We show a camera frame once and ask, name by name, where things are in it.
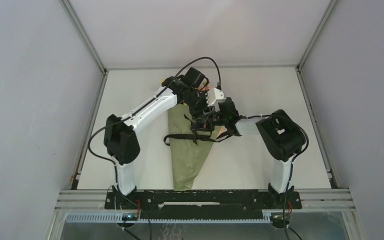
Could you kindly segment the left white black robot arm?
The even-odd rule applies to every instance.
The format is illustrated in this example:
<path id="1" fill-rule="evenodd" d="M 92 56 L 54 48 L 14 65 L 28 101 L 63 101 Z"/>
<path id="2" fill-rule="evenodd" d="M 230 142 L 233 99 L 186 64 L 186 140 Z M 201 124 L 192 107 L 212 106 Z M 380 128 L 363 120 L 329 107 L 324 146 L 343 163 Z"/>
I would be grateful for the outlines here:
<path id="1" fill-rule="evenodd" d="M 138 107 L 117 116 L 107 117 L 105 126 L 95 131 L 87 142 L 88 151 L 95 157 L 112 163 L 115 174 L 113 188 L 118 192 L 117 202 L 129 209 L 136 203 L 137 196 L 134 181 L 133 161 L 141 151 L 138 133 L 167 110 L 182 102 L 196 103 L 205 100 L 202 92 L 209 79 L 199 70 L 190 67 L 186 74 L 164 79 L 157 91 Z M 102 156 L 92 150 L 92 140 L 103 133 L 103 145 L 108 156 Z"/>

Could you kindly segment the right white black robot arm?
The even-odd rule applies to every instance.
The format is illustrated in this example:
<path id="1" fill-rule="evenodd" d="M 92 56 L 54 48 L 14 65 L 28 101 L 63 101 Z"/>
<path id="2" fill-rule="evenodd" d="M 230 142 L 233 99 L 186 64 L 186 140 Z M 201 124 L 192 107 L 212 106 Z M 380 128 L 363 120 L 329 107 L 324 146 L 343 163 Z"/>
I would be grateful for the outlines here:
<path id="1" fill-rule="evenodd" d="M 211 132 L 216 126 L 223 126 L 226 129 L 221 136 L 223 139 L 259 134 L 274 159 L 273 173 L 268 185 L 271 192 L 269 203 L 275 208 L 282 208 L 288 203 L 288 192 L 294 187 L 291 184 L 293 164 L 308 148 L 309 138 L 285 110 L 277 109 L 271 114 L 241 115 L 228 97 L 217 106 L 206 107 L 193 118 L 198 131 Z"/>

